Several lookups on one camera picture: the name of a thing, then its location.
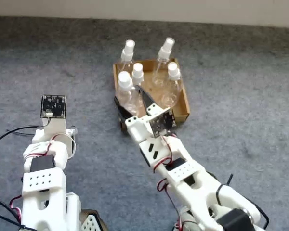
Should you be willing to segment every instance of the gray carpet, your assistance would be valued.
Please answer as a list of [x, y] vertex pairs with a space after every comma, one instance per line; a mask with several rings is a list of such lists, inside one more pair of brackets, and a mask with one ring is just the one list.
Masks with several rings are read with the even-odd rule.
[[[177, 133], [221, 182], [257, 202], [270, 231], [289, 231], [289, 29], [192, 23], [0, 17], [0, 134], [40, 123], [40, 96], [66, 94], [67, 125], [79, 130], [67, 190], [111, 231], [169, 231], [176, 213], [160, 176], [119, 129], [112, 63], [126, 39], [154, 58], [176, 39], [191, 108]], [[29, 137], [0, 142], [0, 197], [20, 194]], [[8, 215], [0, 208], [0, 213]], [[17, 230], [0, 220], [0, 231]]]

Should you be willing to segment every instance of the cable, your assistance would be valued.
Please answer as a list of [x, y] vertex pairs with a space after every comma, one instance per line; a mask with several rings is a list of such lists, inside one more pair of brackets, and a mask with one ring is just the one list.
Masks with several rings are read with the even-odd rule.
[[67, 135], [67, 134], [65, 134], [65, 133], [57, 133], [57, 134], [55, 134], [55, 135], [53, 135], [51, 138], [50, 138], [50, 140], [54, 140], [57, 136], [59, 136], [59, 135], [64, 135], [64, 136], [67, 136], [67, 137], [69, 137], [71, 140], [72, 140], [72, 142], [73, 142], [73, 144], [74, 144], [74, 151], [73, 151], [73, 153], [72, 153], [72, 156], [75, 154], [75, 151], [76, 151], [76, 142], [75, 142], [75, 140], [72, 138], [72, 137], [70, 137], [69, 135]]
[[4, 137], [6, 137], [7, 135], [15, 132], [15, 131], [18, 131], [18, 130], [22, 130], [22, 129], [26, 129], [26, 128], [43, 128], [47, 125], [49, 125], [50, 123], [50, 118], [48, 118], [48, 121], [47, 121], [47, 124], [46, 125], [29, 125], [29, 126], [23, 126], [23, 127], [20, 127], [20, 128], [15, 128], [15, 129], [12, 129], [12, 130], [9, 130], [8, 132], [4, 133], [2, 136], [0, 136], [0, 140], [2, 140]]
[[169, 144], [167, 143], [167, 141], [165, 140], [165, 138], [164, 138], [163, 136], [161, 136], [161, 138], [162, 138], [162, 139], [164, 140], [164, 142], [166, 143], [166, 145], [167, 145], [167, 147], [168, 147], [171, 155], [170, 155], [170, 157], [169, 157], [169, 156], [166, 156], [166, 157], [162, 158], [160, 161], [158, 161], [157, 164], [156, 164], [156, 165], [154, 166], [154, 168], [153, 168], [153, 173], [155, 173], [155, 170], [157, 169], [157, 167], [158, 167], [160, 164], [163, 163], [163, 164], [165, 164], [165, 165], [169, 165], [169, 164], [172, 163], [172, 157], [173, 157], [172, 150], [171, 150]]
[[249, 199], [247, 197], [245, 197], [245, 199], [247, 199], [249, 202], [251, 202], [259, 210], [259, 212], [262, 214], [262, 216], [265, 219], [265, 225], [264, 225], [263, 229], [266, 230], [266, 228], [268, 227], [268, 225], [270, 223], [270, 219], [269, 219], [268, 215], [266, 215], [266, 213], [251, 199]]
[[16, 218], [16, 220], [18, 221], [18, 223], [21, 222], [20, 219], [19, 219], [18, 214], [17, 214], [14, 210], [12, 210], [9, 206], [7, 206], [7, 205], [6, 205], [3, 201], [1, 201], [1, 200], [0, 200], [0, 205], [1, 205], [2, 207], [4, 207], [6, 210], [8, 210], [8, 211]]
[[[164, 182], [164, 181], [165, 181], [164, 185], [160, 188], [160, 184], [161, 184], [162, 182]], [[180, 213], [179, 213], [179, 210], [177, 209], [177, 207], [175, 206], [172, 198], [171, 198], [170, 195], [168, 194], [167, 186], [168, 186], [167, 179], [166, 179], [166, 178], [161, 179], [161, 180], [158, 181], [158, 183], [157, 183], [157, 191], [161, 192], [161, 191], [165, 190], [166, 195], [168, 196], [170, 202], [172, 203], [172, 206], [174, 207], [175, 211], [176, 211], [177, 214], [178, 214], [179, 231], [182, 231], [182, 229], [181, 229], [182, 227], [181, 227], [181, 217], [180, 217]]]
[[18, 131], [13, 132], [13, 134], [19, 135], [19, 136], [34, 136], [35, 135], [33, 133], [25, 133], [25, 132], [18, 132]]
[[29, 227], [27, 227], [27, 226], [25, 226], [25, 225], [20, 225], [20, 224], [18, 224], [17, 222], [12, 221], [11, 219], [8, 219], [8, 218], [6, 218], [6, 217], [4, 217], [4, 216], [1, 216], [1, 215], [0, 215], [0, 219], [2, 219], [2, 220], [4, 220], [4, 221], [7, 221], [7, 222], [9, 222], [9, 223], [11, 223], [11, 224], [19, 227], [19, 230], [20, 230], [20, 229], [24, 229], [24, 230], [30, 230], [30, 231], [37, 231], [36, 229], [29, 228]]
[[18, 217], [19, 217], [20, 221], [21, 221], [21, 218], [22, 218], [21, 209], [18, 208], [18, 207], [15, 207], [15, 208], [14, 208], [14, 207], [13, 207], [13, 202], [14, 202], [15, 200], [21, 198], [21, 197], [22, 197], [21, 195], [14, 197], [14, 198], [12, 198], [12, 199], [10, 200], [10, 203], [9, 203], [10, 208], [17, 211], [17, 214], [18, 214]]
[[16, 225], [16, 226], [19, 227], [19, 224], [18, 224], [17, 222], [12, 221], [12, 220], [10, 220], [10, 219], [4, 217], [4, 216], [1, 216], [1, 215], [0, 215], [0, 219], [2, 219], [2, 220], [4, 220], [4, 221], [7, 221], [7, 222], [9, 222], [9, 223], [11, 223], [11, 224]]

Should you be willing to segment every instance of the mounting holes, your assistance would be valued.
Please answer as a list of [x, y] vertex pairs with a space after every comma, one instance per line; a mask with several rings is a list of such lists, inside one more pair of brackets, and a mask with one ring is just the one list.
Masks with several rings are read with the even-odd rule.
[[158, 151], [155, 151], [153, 155], [153, 159], [156, 159], [157, 156], [158, 156]]
[[151, 152], [151, 151], [152, 151], [152, 149], [153, 149], [153, 146], [154, 146], [154, 144], [150, 144], [150, 147], [149, 147], [149, 152]]

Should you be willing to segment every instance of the white wall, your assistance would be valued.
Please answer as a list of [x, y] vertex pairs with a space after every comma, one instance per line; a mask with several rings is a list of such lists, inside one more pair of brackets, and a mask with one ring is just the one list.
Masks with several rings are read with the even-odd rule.
[[0, 15], [289, 27], [289, 0], [0, 0]]

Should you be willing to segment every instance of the white plastic part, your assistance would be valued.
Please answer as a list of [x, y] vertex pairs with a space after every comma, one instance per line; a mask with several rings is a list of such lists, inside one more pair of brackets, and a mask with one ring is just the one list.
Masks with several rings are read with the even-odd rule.
[[178, 65], [175, 62], [168, 64], [168, 79], [172, 81], [179, 80], [181, 78], [181, 72]]
[[146, 141], [139, 144], [144, 157], [151, 167], [154, 167], [160, 159], [169, 155], [168, 148], [161, 142], [160, 139], [162, 138], [158, 137], [155, 139], [154, 137], [150, 137], [147, 138]]
[[66, 221], [68, 227], [74, 229], [69, 229], [69, 231], [79, 231], [80, 230], [80, 213], [81, 213], [81, 202], [79, 196], [75, 193], [66, 194]]
[[68, 160], [68, 153], [66, 145], [59, 141], [46, 141], [31, 144], [25, 150], [23, 156], [25, 159], [24, 172], [29, 172], [31, 168], [32, 159], [35, 158], [35, 155], [32, 154], [44, 154], [47, 152], [47, 155], [53, 155], [56, 166], [65, 169], [66, 163]]
[[[152, 114], [145, 115], [142, 118], [134, 116], [126, 120], [125, 123], [130, 136], [140, 147], [148, 165], [154, 167], [162, 158], [171, 156], [171, 152], [167, 148], [167, 145], [164, 144], [163, 139], [160, 137], [153, 138], [152, 130], [148, 126], [148, 121], [164, 113], [164, 110], [160, 108], [154, 110], [152, 107], [152, 109], [150, 111], [147, 110], [147, 112], [151, 112]], [[163, 164], [160, 164], [156, 170], [163, 178], [167, 179], [168, 188], [176, 194], [183, 205], [189, 208], [200, 230], [224, 231], [223, 227], [210, 216], [208, 208], [211, 207], [216, 218], [220, 218], [233, 208], [243, 209], [251, 216], [251, 222], [256, 230], [262, 231], [262, 229], [257, 226], [260, 220], [260, 212], [251, 202], [231, 187], [222, 186], [218, 193], [222, 206], [219, 206], [216, 192], [221, 186], [221, 183], [207, 173], [201, 164], [192, 159], [180, 139], [173, 136], [167, 136], [164, 137], [164, 139], [172, 151], [173, 159], [180, 157], [184, 159], [186, 163], [171, 171], [168, 171]], [[158, 154], [156, 158], [153, 158], [156, 151]], [[192, 176], [195, 183], [192, 185], [187, 184], [185, 179], [188, 176]]]
[[125, 47], [122, 50], [121, 59], [123, 62], [129, 62], [133, 59], [135, 42], [133, 40], [127, 40]]
[[[46, 118], [43, 118], [42, 121], [43, 124], [47, 124]], [[65, 119], [52, 118], [49, 125], [45, 126], [44, 129], [37, 129], [35, 131], [35, 136], [32, 138], [32, 143], [49, 141], [53, 135], [58, 133], [65, 133], [66, 135], [73, 138], [76, 134], [76, 130], [74, 128], [66, 129]], [[55, 140], [60, 141], [66, 145], [68, 158], [72, 158], [75, 148], [72, 140], [66, 136], [58, 136], [55, 138]]]
[[25, 173], [22, 224], [36, 230], [76, 231], [66, 221], [66, 177], [56, 167]]
[[142, 64], [140, 63], [134, 64], [131, 77], [134, 85], [138, 85], [144, 80], [144, 71]]
[[175, 41], [173, 38], [166, 38], [166, 41], [164, 42], [164, 45], [160, 48], [158, 52], [158, 58], [159, 59], [169, 59], [169, 56], [171, 54], [172, 47], [174, 45]]
[[195, 160], [191, 160], [169, 171], [169, 177], [172, 178], [174, 184], [178, 184], [185, 178], [202, 169], [203, 167], [200, 164], [198, 164]]
[[88, 215], [81, 226], [81, 231], [101, 231], [94, 215]]
[[127, 71], [121, 71], [119, 73], [119, 86], [121, 87], [122, 91], [130, 91], [133, 87], [133, 81], [130, 74]]

